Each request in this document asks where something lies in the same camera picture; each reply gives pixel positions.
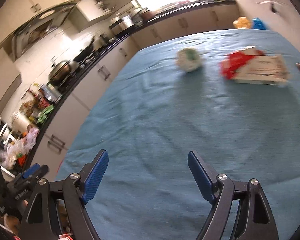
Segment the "beige kitchen base cabinets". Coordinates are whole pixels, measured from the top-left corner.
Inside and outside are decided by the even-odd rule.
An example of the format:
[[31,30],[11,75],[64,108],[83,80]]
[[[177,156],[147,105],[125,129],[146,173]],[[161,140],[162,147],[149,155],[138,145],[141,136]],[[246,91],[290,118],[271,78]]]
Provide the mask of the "beige kitchen base cabinets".
[[42,163],[50,167],[49,179],[56,175],[90,110],[138,51],[177,37],[232,29],[238,17],[235,0],[208,0],[163,12],[140,27],[130,28],[75,76],[43,124],[24,169]]

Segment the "clear plastic bags pile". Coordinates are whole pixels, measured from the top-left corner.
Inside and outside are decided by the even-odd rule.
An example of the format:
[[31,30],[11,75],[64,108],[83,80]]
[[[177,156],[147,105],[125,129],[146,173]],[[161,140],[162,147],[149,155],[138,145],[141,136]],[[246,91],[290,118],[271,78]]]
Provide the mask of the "clear plastic bags pile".
[[12,170],[15,165],[23,167],[27,155],[36,144],[38,133],[37,127],[31,127],[25,137],[17,139],[14,143],[9,142],[6,150],[0,150],[0,165],[7,170]]

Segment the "white dish rack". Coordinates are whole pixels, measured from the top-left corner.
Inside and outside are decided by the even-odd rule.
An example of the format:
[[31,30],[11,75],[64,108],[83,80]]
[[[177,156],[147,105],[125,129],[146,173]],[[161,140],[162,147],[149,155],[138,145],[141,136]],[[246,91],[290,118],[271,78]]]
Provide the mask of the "white dish rack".
[[7,146],[15,143],[16,140],[15,131],[0,117],[0,149],[6,150]]

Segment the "sauce bottles group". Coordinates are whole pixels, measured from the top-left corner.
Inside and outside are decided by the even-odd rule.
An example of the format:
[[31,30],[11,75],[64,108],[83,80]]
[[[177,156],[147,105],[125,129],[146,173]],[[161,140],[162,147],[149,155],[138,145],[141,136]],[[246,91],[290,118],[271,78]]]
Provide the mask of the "sauce bottles group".
[[35,83],[23,95],[19,111],[31,122],[37,124],[38,114],[50,105],[56,107],[61,98],[61,93],[51,85],[39,85]]

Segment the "blue table cloth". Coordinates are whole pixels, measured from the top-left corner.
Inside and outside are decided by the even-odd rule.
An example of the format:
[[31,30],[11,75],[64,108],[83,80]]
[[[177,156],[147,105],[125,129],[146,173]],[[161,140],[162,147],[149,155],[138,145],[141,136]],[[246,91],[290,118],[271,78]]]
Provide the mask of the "blue table cloth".
[[[285,86],[221,76],[226,54],[254,46],[281,55]],[[202,67],[184,72],[177,52],[194,48]],[[197,151],[233,180],[256,178],[279,238],[300,225],[300,52],[266,30],[219,30],[139,51],[90,111],[58,171],[78,172],[99,150],[109,165],[87,204],[101,239],[195,239],[211,205],[187,164]]]

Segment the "steel pot with lid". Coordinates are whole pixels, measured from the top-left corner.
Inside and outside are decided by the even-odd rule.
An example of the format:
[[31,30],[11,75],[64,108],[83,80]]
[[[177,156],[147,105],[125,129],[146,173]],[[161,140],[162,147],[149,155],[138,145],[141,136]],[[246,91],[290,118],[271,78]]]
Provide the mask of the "steel pot with lid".
[[52,70],[49,73],[49,83],[53,86],[58,86],[70,74],[70,60],[63,60],[58,64],[54,63],[52,65]]

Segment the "black wok pan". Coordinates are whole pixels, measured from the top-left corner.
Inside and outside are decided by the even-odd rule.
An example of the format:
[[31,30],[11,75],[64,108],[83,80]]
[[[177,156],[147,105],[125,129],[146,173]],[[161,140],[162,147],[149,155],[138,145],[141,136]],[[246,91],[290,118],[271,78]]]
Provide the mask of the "black wok pan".
[[73,59],[75,62],[82,62],[94,51],[95,37],[91,38],[89,44]]

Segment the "crumpled white green bag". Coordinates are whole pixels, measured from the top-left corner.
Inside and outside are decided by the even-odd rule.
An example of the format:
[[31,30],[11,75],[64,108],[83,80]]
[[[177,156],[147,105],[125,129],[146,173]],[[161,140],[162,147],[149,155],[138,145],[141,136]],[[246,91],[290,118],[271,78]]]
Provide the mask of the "crumpled white green bag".
[[193,72],[202,67],[202,58],[198,50],[184,48],[177,52],[177,66],[184,72]]

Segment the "red white torn carton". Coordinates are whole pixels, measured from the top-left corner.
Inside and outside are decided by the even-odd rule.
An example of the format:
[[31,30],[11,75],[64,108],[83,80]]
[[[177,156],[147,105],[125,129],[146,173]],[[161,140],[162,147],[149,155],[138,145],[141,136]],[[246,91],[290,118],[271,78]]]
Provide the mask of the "red white torn carton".
[[265,53],[256,47],[248,46],[226,55],[220,62],[220,74],[228,80],[233,79],[239,68],[245,66],[250,60],[257,56],[265,56]]

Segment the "white printed carton box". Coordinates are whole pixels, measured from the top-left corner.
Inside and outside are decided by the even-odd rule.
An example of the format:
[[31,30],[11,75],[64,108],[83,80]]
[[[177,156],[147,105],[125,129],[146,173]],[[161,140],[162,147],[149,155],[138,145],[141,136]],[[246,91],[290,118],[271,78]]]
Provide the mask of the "white printed carton box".
[[232,71],[232,80],[238,83],[285,86],[290,72],[281,55],[256,56]]

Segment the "range hood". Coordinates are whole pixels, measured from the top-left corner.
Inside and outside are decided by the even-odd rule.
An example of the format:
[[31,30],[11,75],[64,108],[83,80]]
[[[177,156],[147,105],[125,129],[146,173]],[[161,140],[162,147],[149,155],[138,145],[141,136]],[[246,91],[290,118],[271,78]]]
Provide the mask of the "range hood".
[[58,29],[75,8],[76,3],[57,5],[40,12],[13,33],[11,45],[4,47],[12,61],[19,59],[35,43]]

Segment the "silver rice cooker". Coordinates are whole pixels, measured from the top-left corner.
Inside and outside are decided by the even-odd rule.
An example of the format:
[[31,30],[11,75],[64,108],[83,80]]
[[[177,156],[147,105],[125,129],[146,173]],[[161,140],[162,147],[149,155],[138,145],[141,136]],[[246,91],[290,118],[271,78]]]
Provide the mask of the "silver rice cooker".
[[119,35],[119,33],[125,31],[133,25],[134,23],[129,15],[124,17],[117,16],[110,20],[109,29],[113,32],[114,35]]

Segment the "yellow plastic bag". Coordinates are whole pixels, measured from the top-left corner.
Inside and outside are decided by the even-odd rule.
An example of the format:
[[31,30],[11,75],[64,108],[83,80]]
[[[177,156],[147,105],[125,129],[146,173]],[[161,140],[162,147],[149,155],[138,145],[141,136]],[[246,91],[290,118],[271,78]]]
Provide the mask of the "yellow plastic bag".
[[236,29],[250,29],[251,22],[246,17],[239,17],[233,22],[233,25]]

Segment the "blue plastic bag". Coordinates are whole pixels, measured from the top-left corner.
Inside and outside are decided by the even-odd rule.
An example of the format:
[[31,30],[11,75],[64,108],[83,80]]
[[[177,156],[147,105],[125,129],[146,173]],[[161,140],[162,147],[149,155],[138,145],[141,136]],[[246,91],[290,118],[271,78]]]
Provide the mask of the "blue plastic bag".
[[251,20],[251,28],[258,30],[268,30],[266,24],[258,17],[255,17]]

